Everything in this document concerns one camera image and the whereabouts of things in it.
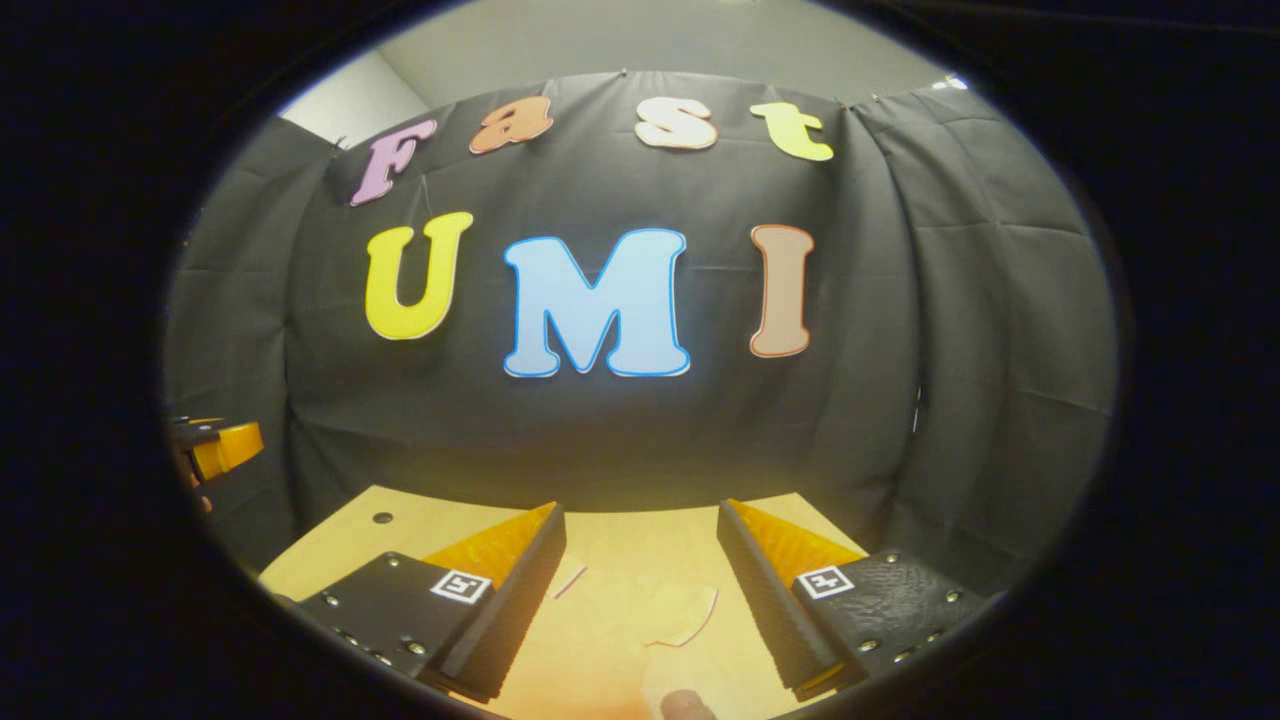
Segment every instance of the wooden table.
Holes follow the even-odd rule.
[[[796,493],[749,501],[823,537],[861,550]],[[524,510],[449,502],[383,487],[370,487],[282,553],[260,575],[271,592],[305,600],[356,570],[375,555],[398,551],[424,557],[435,550],[512,518]],[[374,521],[390,512],[393,520]],[[567,714],[609,720],[660,717],[658,705],[671,691],[696,691],[722,720],[773,717],[806,703],[782,687],[773,659],[751,620],[746,598],[716,539],[717,507],[653,512],[567,512],[566,562],[580,559],[581,579],[655,577],[690,587],[718,591],[701,630],[682,647],[591,647],[582,624],[567,612],[570,605],[547,598],[507,675],[502,694],[481,706],[516,720],[559,720]],[[604,609],[625,618],[631,609]],[[584,655],[600,652],[585,660]],[[557,669],[563,675],[584,673],[590,682],[559,688],[557,701],[547,694]],[[614,684],[613,689],[607,685]]]

